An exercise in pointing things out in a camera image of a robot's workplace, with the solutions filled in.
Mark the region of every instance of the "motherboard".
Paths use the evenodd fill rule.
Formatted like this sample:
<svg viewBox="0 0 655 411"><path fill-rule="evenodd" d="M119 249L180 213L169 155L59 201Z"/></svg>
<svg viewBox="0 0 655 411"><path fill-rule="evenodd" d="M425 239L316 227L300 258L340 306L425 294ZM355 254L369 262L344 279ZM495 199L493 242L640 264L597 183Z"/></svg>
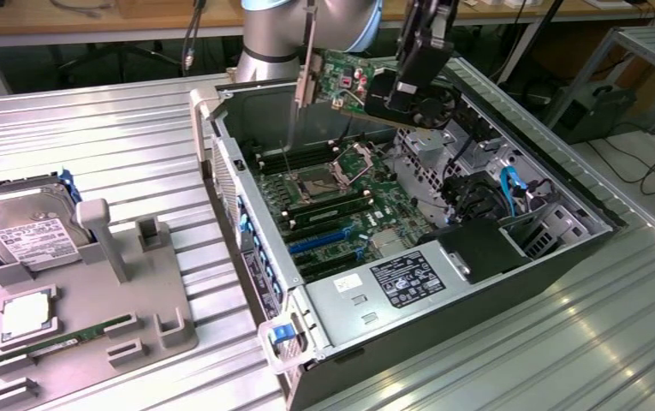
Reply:
<svg viewBox="0 0 655 411"><path fill-rule="evenodd" d="M367 87L379 67L364 58L339 51L323 51L321 59L316 99L331 101L333 109L364 114Z"/></svg>
<svg viewBox="0 0 655 411"><path fill-rule="evenodd" d="M371 143L259 158L252 174L308 283L412 247L432 230Z"/></svg>

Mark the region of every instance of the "pcie slot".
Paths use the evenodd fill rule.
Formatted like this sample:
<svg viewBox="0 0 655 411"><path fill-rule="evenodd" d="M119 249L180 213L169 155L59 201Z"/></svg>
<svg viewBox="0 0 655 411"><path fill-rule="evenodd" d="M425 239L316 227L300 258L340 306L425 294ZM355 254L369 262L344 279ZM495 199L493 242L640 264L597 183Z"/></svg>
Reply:
<svg viewBox="0 0 655 411"><path fill-rule="evenodd" d="M312 240L307 240L297 244L289 246L289 253L304 253L308 250L312 250L317 247L332 244L333 242L343 241L349 237L351 229L349 227L341 229L337 232L329 233L327 235L321 235Z"/></svg>
<svg viewBox="0 0 655 411"><path fill-rule="evenodd" d="M327 277L329 274L351 269L360 265L361 261L363 249L357 248L353 252L321 261L319 264L301 267L300 274L309 282L312 282L317 280L319 277Z"/></svg>

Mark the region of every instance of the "metal table surface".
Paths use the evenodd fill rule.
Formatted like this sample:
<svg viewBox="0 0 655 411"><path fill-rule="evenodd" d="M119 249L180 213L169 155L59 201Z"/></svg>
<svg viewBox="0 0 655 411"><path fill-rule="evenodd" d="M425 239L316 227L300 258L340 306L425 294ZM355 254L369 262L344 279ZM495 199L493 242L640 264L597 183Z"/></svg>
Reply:
<svg viewBox="0 0 655 411"><path fill-rule="evenodd" d="M223 74L0 98L0 180L69 169L105 198L112 231L157 215L196 322L197 347L37 409L284 409L196 168L188 91Z"/></svg>
<svg viewBox="0 0 655 411"><path fill-rule="evenodd" d="M451 68L629 225L541 295L313 409L655 409L655 218L468 64ZM0 178L65 164L115 229L168 222L200 337L41 409L284 409L196 175L185 102L203 80L224 77L0 98Z"/></svg>

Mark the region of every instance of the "black side panel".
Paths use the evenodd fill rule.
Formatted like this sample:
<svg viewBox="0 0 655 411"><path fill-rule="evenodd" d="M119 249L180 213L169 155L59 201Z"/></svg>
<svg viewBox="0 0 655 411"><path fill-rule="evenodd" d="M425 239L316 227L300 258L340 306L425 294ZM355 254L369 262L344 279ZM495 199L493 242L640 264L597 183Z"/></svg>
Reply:
<svg viewBox="0 0 655 411"><path fill-rule="evenodd" d="M600 235L463 301L368 341L355 351L303 371L289 394L289 410L301 410L320 402L532 298L596 252L611 236L611 232Z"/></svg>

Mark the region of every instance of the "hard drive label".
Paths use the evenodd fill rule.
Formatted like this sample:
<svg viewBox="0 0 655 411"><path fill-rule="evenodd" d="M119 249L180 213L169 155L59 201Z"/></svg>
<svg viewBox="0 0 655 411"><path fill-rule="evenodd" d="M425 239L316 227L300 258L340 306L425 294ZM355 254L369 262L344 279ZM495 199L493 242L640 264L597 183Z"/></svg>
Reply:
<svg viewBox="0 0 655 411"><path fill-rule="evenodd" d="M76 253L76 245L57 218L0 229L0 244L27 265Z"/></svg>
<svg viewBox="0 0 655 411"><path fill-rule="evenodd" d="M371 272L395 308L403 308L445 289L420 251L375 265Z"/></svg>

